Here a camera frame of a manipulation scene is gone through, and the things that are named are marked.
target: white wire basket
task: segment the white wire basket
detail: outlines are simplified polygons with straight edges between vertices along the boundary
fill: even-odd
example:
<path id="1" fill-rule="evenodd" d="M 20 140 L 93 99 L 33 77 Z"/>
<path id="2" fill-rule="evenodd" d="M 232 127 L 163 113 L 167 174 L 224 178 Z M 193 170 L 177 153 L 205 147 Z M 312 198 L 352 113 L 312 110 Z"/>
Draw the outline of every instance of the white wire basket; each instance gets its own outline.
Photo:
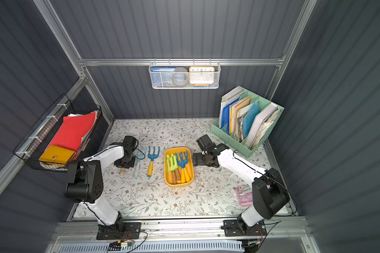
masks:
<path id="1" fill-rule="evenodd" d="M 149 64 L 154 89 L 217 89 L 220 73 L 219 62 L 172 60 Z"/>

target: table surface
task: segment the table surface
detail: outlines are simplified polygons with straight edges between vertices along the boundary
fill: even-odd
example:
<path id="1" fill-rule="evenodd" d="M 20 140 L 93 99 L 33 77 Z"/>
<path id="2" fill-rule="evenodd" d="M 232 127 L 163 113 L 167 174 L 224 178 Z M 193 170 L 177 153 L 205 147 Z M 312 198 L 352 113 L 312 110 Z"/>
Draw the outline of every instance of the table surface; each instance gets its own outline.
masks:
<path id="1" fill-rule="evenodd" d="M 126 135 L 139 140 L 140 145 L 160 146 L 160 155 L 153 162 L 152 177 L 147 177 L 150 160 L 141 161 L 137 179 L 134 168 L 125 169 L 110 165 L 102 170 L 103 195 L 122 216 L 199 216 L 238 215 L 246 207 L 238 204 L 235 188 L 244 185 L 230 170 L 223 167 L 197 166 L 194 180 L 187 187 L 171 188 L 164 181 L 163 154 L 172 147 L 187 147 L 200 152 L 196 139 L 208 134 L 216 144 L 222 141 L 210 131 L 216 119 L 117 119 L 107 137 L 105 147 L 122 142 Z M 248 158 L 251 163 L 269 169 L 263 146 Z M 278 213 L 287 213 L 283 207 Z M 79 204 L 73 217 L 94 217 Z"/>

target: yellow handle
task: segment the yellow handle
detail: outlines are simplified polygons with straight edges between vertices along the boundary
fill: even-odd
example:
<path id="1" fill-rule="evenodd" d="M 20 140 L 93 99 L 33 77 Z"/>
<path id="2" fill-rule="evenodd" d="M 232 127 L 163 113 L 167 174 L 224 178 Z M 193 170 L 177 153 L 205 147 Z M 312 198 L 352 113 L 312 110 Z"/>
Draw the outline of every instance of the yellow handle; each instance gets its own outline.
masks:
<path id="1" fill-rule="evenodd" d="M 190 182 L 190 175 L 187 173 L 187 169 L 184 168 L 184 176 L 186 178 L 186 183 Z"/>
<path id="2" fill-rule="evenodd" d="M 184 169 L 182 168 L 181 170 L 182 170 L 182 179 L 181 179 L 180 181 L 181 181 L 182 184 L 183 184 L 183 183 L 186 182 L 186 176 L 184 175 Z"/>
<path id="3" fill-rule="evenodd" d="M 149 169 L 148 169 L 148 177 L 152 176 L 152 169 L 153 169 L 153 161 L 149 164 Z"/>

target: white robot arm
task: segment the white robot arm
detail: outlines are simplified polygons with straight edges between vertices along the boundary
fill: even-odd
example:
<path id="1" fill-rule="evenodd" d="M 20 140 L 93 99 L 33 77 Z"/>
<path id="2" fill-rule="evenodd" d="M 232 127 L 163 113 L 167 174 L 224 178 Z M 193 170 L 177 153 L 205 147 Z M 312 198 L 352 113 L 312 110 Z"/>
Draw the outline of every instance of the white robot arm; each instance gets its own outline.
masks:
<path id="1" fill-rule="evenodd" d="M 126 136 L 122 143 L 112 143 L 101 152 L 80 161 L 72 161 L 68 165 L 65 196 L 76 203 L 83 203 L 94 213 L 99 224 L 98 240 L 119 238 L 128 230 L 122 222 L 121 214 L 102 194 L 104 186 L 101 169 L 112 163 L 120 168 L 133 167 L 133 152 L 137 145 L 136 138 Z"/>
<path id="2" fill-rule="evenodd" d="M 259 221 L 272 218 L 290 200 L 277 170 L 266 170 L 251 164 L 228 146 L 215 145 L 207 134 L 198 139 L 197 143 L 202 152 L 193 153 L 193 166 L 222 166 L 238 175 L 252 188 L 253 205 L 238 216 L 238 228 L 243 233 Z"/>

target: yellow wallet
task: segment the yellow wallet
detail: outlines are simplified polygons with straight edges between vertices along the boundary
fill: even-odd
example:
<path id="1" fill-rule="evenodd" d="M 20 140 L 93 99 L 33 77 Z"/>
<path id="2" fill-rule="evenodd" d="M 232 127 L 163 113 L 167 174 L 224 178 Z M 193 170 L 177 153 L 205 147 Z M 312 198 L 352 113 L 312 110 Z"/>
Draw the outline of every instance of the yellow wallet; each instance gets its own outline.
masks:
<path id="1" fill-rule="evenodd" d="M 49 148 L 45 150 L 45 152 L 39 158 L 40 161 L 46 162 L 55 162 L 59 164 L 65 164 L 75 151 L 70 149 L 65 149 L 63 147 L 51 145 Z"/>

